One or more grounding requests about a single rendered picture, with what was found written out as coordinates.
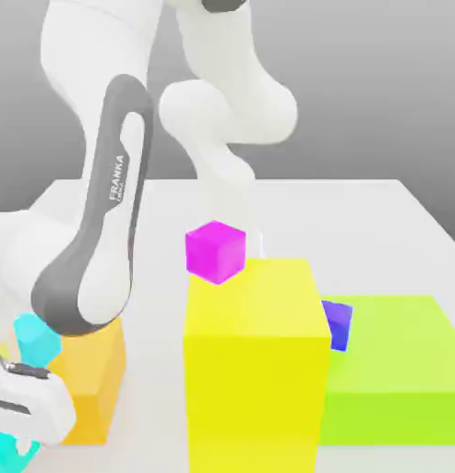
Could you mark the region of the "large orange box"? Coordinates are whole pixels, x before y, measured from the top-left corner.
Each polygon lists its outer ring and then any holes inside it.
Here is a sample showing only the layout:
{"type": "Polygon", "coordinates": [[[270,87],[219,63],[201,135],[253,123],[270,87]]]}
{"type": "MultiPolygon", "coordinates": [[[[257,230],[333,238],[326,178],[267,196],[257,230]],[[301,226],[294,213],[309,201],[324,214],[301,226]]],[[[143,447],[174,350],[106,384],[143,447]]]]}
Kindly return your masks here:
{"type": "Polygon", "coordinates": [[[64,337],[49,370],[65,382],[77,413],[63,444],[104,444],[126,371],[122,320],[94,334],[64,337]]]}

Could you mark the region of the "small cyan cube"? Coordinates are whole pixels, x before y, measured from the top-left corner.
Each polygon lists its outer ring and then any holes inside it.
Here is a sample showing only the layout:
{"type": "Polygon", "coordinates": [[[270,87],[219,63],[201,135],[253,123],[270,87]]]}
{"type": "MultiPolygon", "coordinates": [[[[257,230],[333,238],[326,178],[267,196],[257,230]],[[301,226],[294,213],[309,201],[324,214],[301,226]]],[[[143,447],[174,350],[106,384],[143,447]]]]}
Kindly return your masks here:
{"type": "Polygon", "coordinates": [[[39,316],[22,314],[13,323],[21,362],[47,368],[62,350],[61,337],[39,316]]]}

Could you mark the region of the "large yellow box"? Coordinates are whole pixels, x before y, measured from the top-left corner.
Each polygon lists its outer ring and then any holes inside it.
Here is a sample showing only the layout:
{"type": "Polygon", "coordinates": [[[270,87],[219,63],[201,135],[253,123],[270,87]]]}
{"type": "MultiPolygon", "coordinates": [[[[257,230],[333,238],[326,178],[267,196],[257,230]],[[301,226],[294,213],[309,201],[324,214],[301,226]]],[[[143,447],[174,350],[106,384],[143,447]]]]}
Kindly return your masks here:
{"type": "Polygon", "coordinates": [[[309,262],[189,282],[189,473],[315,473],[331,335],[309,262]]]}

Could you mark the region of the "small magenta cube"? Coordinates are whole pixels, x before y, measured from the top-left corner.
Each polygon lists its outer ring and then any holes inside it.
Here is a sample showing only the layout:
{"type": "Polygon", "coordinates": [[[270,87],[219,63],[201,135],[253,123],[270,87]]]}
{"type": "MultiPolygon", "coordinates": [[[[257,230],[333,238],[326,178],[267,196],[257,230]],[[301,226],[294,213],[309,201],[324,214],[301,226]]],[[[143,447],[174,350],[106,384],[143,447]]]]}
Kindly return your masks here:
{"type": "Polygon", "coordinates": [[[221,285],[245,268],[246,232],[219,221],[208,222],[185,235],[186,269],[221,285]]]}

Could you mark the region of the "small blue cube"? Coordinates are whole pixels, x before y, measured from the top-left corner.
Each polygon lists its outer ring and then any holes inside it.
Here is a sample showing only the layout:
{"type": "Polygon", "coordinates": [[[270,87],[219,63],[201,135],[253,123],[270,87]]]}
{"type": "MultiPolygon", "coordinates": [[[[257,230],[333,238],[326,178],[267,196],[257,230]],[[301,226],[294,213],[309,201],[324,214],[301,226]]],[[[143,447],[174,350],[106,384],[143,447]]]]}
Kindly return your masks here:
{"type": "Polygon", "coordinates": [[[331,333],[331,348],[345,352],[348,346],[353,306],[328,300],[322,300],[322,306],[331,333]]]}

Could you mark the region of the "small turquoise cube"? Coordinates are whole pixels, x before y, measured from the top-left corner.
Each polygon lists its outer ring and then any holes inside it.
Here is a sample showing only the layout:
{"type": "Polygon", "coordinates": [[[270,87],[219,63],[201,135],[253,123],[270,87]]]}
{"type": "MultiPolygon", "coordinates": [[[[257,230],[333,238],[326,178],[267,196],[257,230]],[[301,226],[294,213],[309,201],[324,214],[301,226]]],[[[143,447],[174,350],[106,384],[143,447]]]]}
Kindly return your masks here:
{"type": "Polygon", "coordinates": [[[16,439],[0,432],[0,473],[22,473],[40,448],[39,443],[32,442],[29,451],[20,455],[16,448],[16,439]]]}

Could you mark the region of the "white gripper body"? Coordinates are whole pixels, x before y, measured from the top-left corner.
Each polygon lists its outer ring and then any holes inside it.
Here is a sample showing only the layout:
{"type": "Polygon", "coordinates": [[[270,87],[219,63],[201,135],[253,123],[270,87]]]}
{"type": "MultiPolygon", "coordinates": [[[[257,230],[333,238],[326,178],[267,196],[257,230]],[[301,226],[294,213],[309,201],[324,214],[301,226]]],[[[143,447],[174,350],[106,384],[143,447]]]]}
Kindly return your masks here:
{"type": "Polygon", "coordinates": [[[0,432],[18,440],[61,443],[76,409],[61,378],[46,369],[0,368],[0,432]]]}

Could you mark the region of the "large lime green box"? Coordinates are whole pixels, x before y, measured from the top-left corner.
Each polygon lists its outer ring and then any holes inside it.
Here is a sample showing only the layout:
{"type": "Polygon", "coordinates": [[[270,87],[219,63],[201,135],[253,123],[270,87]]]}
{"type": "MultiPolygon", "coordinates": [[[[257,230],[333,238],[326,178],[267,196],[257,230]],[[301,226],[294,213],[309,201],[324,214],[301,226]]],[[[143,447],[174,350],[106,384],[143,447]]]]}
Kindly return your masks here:
{"type": "Polygon", "coordinates": [[[431,296],[327,295],[353,308],[330,354],[320,445],[455,445],[455,328],[431,296]]]}

